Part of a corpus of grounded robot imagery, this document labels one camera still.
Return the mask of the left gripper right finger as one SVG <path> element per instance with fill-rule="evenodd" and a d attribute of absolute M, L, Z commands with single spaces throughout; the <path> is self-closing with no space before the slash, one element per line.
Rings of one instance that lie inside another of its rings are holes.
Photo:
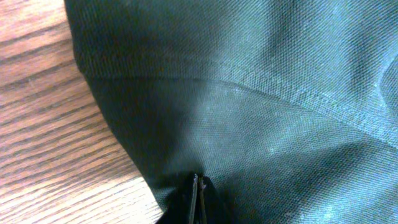
<path fill-rule="evenodd" d="M 199 178 L 199 203 L 200 203 L 200 223 L 207 224 L 206 209 L 205 209 L 205 196 L 204 189 L 206 185 L 204 184 L 203 178 Z"/>

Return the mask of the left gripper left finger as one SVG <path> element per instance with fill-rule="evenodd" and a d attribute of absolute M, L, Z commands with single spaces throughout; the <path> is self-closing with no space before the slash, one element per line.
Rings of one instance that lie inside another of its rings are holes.
<path fill-rule="evenodd" d="M 193 175 L 192 183 L 190 184 L 190 208 L 188 213 L 188 224 L 194 224 L 195 219 L 195 207 L 197 201 L 197 191 L 198 191 L 198 176 Z"/>

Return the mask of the black t-shirt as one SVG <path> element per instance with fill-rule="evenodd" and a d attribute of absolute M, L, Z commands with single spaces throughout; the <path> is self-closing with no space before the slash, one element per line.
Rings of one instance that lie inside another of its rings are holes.
<path fill-rule="evenodd" d="M 397 222 L 396 1 L 66 1 L 79 71 L 178 223 Z"/>

